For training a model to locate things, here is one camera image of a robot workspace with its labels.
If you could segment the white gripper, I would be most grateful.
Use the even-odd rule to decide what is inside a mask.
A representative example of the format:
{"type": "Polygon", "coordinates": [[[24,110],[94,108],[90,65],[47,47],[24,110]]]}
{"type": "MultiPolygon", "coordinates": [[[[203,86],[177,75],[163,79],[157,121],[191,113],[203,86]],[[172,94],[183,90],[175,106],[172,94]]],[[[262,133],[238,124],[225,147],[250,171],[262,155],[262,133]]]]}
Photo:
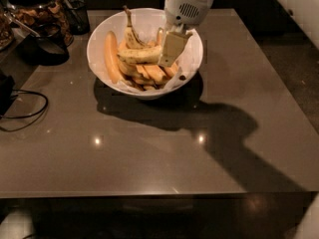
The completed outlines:
{"type": "MultiPolygon", "coordinates": [[[[198,26],[214,0],[165,0],[164,12],[169,25],[198,26]]],[[[192,33],[165,31],[161,42],[158,65],[170,67],[181,55],[192,33]]]]}

